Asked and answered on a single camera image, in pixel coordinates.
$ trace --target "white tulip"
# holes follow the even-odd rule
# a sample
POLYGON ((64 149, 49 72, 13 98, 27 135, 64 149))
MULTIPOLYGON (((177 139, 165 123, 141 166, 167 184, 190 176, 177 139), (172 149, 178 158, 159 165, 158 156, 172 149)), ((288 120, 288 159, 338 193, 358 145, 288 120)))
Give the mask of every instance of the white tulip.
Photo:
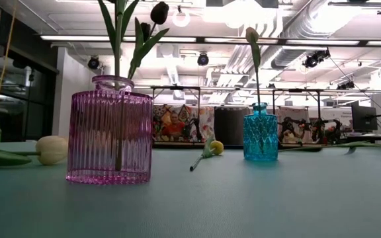
POLYGON ((53 165, 67 157, 67 140, 60 136, 46 136, 36 143, 36 152, 40 152, 38 160, 43 165, 53 165))

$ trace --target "teal glass bottle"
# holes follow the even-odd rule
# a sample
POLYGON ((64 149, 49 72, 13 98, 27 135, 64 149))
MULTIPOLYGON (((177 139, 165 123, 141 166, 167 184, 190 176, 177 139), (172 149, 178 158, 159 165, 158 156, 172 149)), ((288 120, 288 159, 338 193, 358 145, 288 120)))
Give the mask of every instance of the teal glass bottle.
POLYGON ((243 119, 243 155, 250 161, 276 161, 277 117, 267 114, 267 103, 252 104, 254 114, 243 119))

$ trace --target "black monitor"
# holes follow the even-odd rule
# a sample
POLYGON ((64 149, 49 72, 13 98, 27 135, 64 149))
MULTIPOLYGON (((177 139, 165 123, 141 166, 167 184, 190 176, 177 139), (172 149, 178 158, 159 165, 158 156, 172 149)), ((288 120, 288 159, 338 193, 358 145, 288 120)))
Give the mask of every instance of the black monitor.
POLYGON ((372 132, 377 130, 376 109, 368 106, 351 105, 352 125, 356 132, 372 132))

